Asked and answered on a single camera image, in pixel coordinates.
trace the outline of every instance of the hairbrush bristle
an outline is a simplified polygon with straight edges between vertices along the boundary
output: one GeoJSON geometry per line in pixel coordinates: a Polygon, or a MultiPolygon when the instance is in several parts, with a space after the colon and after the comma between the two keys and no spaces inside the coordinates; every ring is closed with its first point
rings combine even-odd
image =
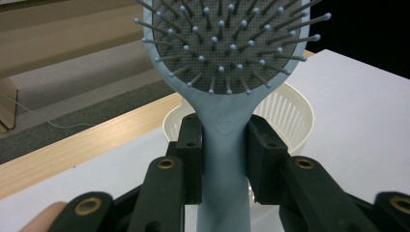
{"type": "Polygon", "coordinates": [[[330,14],[309,19],[301,0],[218,1],[153,0],[136,2],[152,13],[152,25],[135,22],[153,31],[154,44],[170,77],[210,94],[250,94],[285,68],[298,43],[313,42],[319,35],[300,37],[301,28],[327,20],[330,14]]]}

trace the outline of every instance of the hairbrush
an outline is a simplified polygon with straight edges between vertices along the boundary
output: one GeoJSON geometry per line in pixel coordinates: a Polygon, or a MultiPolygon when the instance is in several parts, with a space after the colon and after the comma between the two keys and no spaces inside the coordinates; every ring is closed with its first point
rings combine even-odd
{"type": "Polygon", "coordinates": [[[136,0],[146,48],[165,82],[203,125],[197,231],[249,232],[245,127],[300,61],[321,0],[136,0]]]}

